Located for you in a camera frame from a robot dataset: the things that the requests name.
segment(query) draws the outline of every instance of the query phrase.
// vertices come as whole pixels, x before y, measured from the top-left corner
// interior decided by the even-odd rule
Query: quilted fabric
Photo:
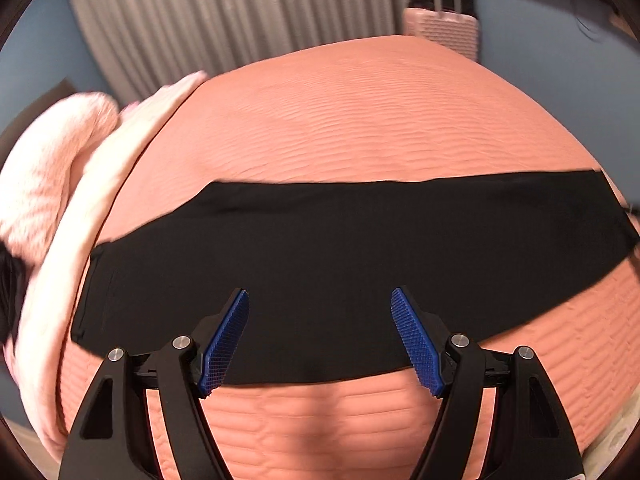
[[[420,38],[350,41],[200,86],[132,170],[97,242],[173,210],[214,179],[417,181],[583,168],[599,165],[565,128],[471,60]],[[590,290],[484,343],[536,350],[581,449],[640,382],[637,265],[625,260]],[[98,366],[67,340],[59,382],[66,427]],[[467,480],[479,473],[492,397],[484,396]],[[176,479],[158,397],[148,398],[162,471]],[[404,480],[437,410],[412,370],[331,384],[222,386],[203,406],[231,473],[246,480]]]

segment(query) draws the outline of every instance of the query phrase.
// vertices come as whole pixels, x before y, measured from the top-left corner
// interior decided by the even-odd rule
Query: metal screw
[[[518,348],[518,354],[520,354],[520,357],[523,359],[533,359],[533,356],[535,355],[534,351],[528,346],[521,346]]]
[[[122,359],[123,355],[124,350],[122,348],[114,348],[113,350],[111,350],[111,352],[109,352],[109,361],[119,361],[120,359]]]
[[[451,337],[451,342],[458,348],[464,348],[469,345],[469,338],[463,334],[456,334]]]
[[[185,335],[179,335],[174,339],[173,345],[177,350],[182,350],[183,348],[187,348],[191,344],[191,339]]]

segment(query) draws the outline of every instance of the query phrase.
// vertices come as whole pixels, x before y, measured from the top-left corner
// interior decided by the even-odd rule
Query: blue gripper pad
[[[445,386],[440,375],[440,355],[400,288],[391,294],[391,316],[420,384],[428,388],[432,396],[438,396]]]
[[[225,379],[226,371],[248,319],[249,294],[242,290],[203,354],[202,375],[198,381],[198,389],[205,396],[210,395]]]

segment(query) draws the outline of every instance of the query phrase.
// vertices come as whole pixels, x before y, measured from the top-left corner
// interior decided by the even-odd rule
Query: gray curtain
[[[210,75],[336,41],[401,34],[408,0],[70,0],[115,97],[132,102],[188,73]]]

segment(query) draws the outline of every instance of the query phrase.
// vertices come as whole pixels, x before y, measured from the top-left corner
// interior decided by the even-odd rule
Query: blue wall
[[[110,93],[69,1],[33,0],[0,50],[0,132],[65,77],[78,91]]]
[[[609,25],[610,9],[596,0],[476,1],[482,64],[545,107],[628,199],[640,199],[640,44]]]

